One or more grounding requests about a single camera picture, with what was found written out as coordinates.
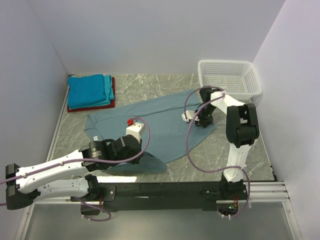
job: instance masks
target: folded towel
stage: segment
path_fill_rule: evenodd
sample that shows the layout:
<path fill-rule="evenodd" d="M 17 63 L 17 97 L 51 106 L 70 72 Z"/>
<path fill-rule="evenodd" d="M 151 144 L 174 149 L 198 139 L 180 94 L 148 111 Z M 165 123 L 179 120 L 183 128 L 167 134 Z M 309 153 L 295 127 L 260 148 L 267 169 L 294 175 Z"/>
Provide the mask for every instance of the folded towel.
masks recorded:
<path fill-rule="evenodd" d="M 94 104 L 88 104 L 88 105 L 82 105 L 78 107 L 71 107 L 69 105 L 69 108 L 71 110 L 78 109 L 78 108 L 92 108 L 92 107 L 100 107 L 109 105 L 111 103 L 111 100 L 113 100 L 114 93 L 112 91 L 112 77 L 111 75 L 103 76 L 103 82 L 104 82 L 104 94 L 105 94 L 105 100 L 96 102 Z"/>
<path fill-rule="evenodd" d="M 102 74 L 69 77 L 68 106 L 80 108 L 105 101 L 105 80 Z"/>
<path fill-rule="evenodd" d="M 109 100 L 113 100 L 115 99 L 115 95 L 114 95 L 114 92 L 112 91 L 113 87 L 112 87 L 113 83 L 112 83 L 112 77 L 110 76 L 110 88 L 111 88 L 111 91 L 110 91 L 110 95 L 109 95 Z"/>
<path fill-rule="evenodd" d="M 115 84 L 115 78 L 112 77 L 112 93 L 116 92 L 116 84 Z M 89 110 L 97 110 L 97 109 L 111 109 L 115 107 L 115 97 L 113 97 L 113 100 L 111 100 L 111 103 L 109 105 L 103 105 L 103 106 L 93 106 L 93 107 L 82 107 L 82 108 L 75 108 L 70 109 L 69 106 L 66 106 L 66 109 L 68 113 L 74 113 L 74 112 L 80 112 L 80 111 L 89 111 Z"/>

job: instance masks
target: gray marble surface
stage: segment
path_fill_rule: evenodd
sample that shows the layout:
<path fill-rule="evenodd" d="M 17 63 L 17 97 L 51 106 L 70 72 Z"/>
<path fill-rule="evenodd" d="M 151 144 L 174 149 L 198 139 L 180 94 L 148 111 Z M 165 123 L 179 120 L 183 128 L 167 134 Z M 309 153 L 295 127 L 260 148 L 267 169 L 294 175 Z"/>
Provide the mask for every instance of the gray marble surface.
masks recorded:
<path fill-rule="evenodd" d="M 116 107 L 199 87 L 199 79 L 195 74 L 113 74 L 113 76 L 115 77 Z M 64 106 L 51 159 L 67 155 L 90 142 L 84 132 L 84 127 L 87 114 L 92 112 L 94 110 L 68 113 L 67 107 Z M 194 162 L 206 170 L 224 167 L 227 164 L 229 153 L 226 116 L 216 109 L 213 119 L 217 129 L 190 154 Z M 246 165 L 246 171 L 252 181 L 274 180 L 261 136 L 250 149 Z M 186 156 L 168 163 L 167 167 L 167 171 L 163 173 L 112 172 L 112 174 L 135 176 L 137 182 L 219 181 L 221 179 L 221 173 L 203 173 L 196 170 Z M 110 175 L 108 171 L 99 170 L 91 174 Z"/>

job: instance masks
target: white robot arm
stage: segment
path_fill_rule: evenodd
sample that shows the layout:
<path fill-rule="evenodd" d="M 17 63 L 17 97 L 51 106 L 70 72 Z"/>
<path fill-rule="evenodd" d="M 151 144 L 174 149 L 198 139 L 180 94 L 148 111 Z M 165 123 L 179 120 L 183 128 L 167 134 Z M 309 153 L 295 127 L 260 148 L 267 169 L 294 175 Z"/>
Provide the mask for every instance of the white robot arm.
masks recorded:
<path fill-rule="evenodd" d="M 106 139 L 97 141 L 98 139 L 96 139 L 68 155 L 34 166 L 19 167 L 14 163 L 7 165 L 5 168 L 7 179 L 22 176 L 15 181 L 7 183 L 7 209 L 24 208 L 33 202 L 47 198 L 73 196 L 79 198 L 85 197 L 88 201 L 94 199 L 100 190 L 95 176 L 89 174 L 78 179 L 61 179 L 94 170 L 106 170 L 117 164 L 89 161 L 65 162 L 76 159 L 117 161 L 133 157 L 141 152 L 141 135 L 143 131 L 143 123 L 132 122 L 126 128 L 126 135 L 117 140 Z M 138 164 L 139 158 L 134 159 L 130 163 Z M 28 173 L 37 170 L 41 171 L 28 175 Z"/>
<path fill-rule="evenodd" d="M 223 93 L 219 90 L 202 89 L 201 98 L 204 102 L 216 99 Z M 259 126 L 256 107 L 252 103 L 245 104 L 230 95 L 225 94 L 223 98 L 213 101 L 211 105 L 204 108 L 195 119 L 196 126 L 207 127 L 213 124 L 212 113 L 215 108 L 226 114 L 226 136 L 230 142 L 229 156 L 226 166 L 239 166 L 244 168 L 248 152 L 255 139 L 259 137 Z M 195 115 L 194 111 L 183 113 L 182 118 L 189 122 Z M 239 182 L 243 180 L 243 172 L 239 168 L 229 168 L 223 172 L 228 182 Z"/>

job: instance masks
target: laundry basket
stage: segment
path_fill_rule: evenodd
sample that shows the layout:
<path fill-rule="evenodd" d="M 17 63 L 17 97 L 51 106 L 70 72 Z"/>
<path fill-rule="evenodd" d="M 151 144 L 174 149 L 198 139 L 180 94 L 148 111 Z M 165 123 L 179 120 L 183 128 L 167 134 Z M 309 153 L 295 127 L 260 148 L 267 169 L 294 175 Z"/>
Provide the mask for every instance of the laundry basket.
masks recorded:
<path fill-rule="evenodd" d="M 238 100 L 262 93 L 256 69 L 249 61 L 201 60 L 198 74 L 201 87 L 220 87 Z"/>

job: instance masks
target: red component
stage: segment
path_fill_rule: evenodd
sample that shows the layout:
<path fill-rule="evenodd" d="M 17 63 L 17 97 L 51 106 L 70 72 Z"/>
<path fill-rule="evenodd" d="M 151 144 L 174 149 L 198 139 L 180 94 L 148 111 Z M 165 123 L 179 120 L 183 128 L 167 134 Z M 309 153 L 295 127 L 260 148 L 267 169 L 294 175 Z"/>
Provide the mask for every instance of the red component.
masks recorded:
<path fill-rule="evenodd" d="M 128 123 L 128 126 L 131 126 L 132 124 L 134 124 L 134 120 L 132 118 L 130 118 L 128 121 L 126 121 Z"/>

